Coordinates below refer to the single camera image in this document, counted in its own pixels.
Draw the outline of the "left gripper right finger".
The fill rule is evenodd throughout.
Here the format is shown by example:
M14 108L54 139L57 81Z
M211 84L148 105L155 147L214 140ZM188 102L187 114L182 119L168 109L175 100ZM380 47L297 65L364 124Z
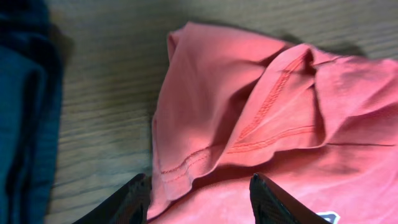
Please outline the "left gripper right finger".
M262 174L253 175L249 190L255 224L328 224Z

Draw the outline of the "orange-red soccer t-shirt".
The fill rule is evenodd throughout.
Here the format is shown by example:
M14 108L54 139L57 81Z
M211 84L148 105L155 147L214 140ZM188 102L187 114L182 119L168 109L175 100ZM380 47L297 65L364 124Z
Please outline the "orange-red soccer t-shirt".
M257 172L337 223L397 222L397 61L189 22L168 36L150 223L253 223Z

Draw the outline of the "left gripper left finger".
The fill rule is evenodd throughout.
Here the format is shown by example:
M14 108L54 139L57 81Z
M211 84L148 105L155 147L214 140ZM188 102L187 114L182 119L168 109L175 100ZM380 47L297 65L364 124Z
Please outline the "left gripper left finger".
M151 176L137 174L73 224L146 224Z

